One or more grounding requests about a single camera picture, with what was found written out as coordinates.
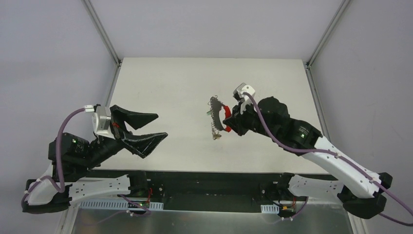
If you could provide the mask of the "keyring bunch with tags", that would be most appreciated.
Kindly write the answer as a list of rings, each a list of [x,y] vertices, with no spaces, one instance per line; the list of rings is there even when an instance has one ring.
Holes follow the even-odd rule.
[[[231,117],[231,110],[227,105],[218,100],[218,96],[212,96],[208,102],[208,105],[209,110],[207,111],[207,115],[209,115],[212,119],[212,139],[217,140],[222,137],[220,132],[224,131],[229,133],[232,130],[231,127],[223,124],[223,120],[225,120],[228,117]]]

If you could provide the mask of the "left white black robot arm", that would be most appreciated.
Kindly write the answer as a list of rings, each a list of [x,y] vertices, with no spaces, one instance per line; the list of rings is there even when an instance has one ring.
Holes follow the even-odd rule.
[[[88,141],[65,132],[77,114],[92,116],[94,140]],[[63,121],[54,141],[49,144],[50,165],[45,173],[26,182],[21,208],[24,213],[57,213],[84,200],[106,195],[143,197],[149,192],[146,173],[134,171],[112,178],[87,181],[94,168],[122,150],[146,158],[168,136],[165,132],[134,135],[158,115],[139,113],[113,105],[86,105],[70,113]]]

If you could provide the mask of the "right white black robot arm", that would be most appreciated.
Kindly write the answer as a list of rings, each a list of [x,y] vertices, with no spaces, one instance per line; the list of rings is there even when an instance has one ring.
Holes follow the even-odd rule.
[[[291,118],[287,106],[274,97],[257,104],[246,97],[236,100],[238,104],[224,120],[225,125],[240,136],[253,131],[270,137],[285,151],[317,164],[334,177],[322,180],[284,173],[276,187],[281,199],[305,196],[327,200],[363,219],[384,211],[387,199],[383,192],[392,183],[388,173],[378,174],[360,166],[310,123]]]

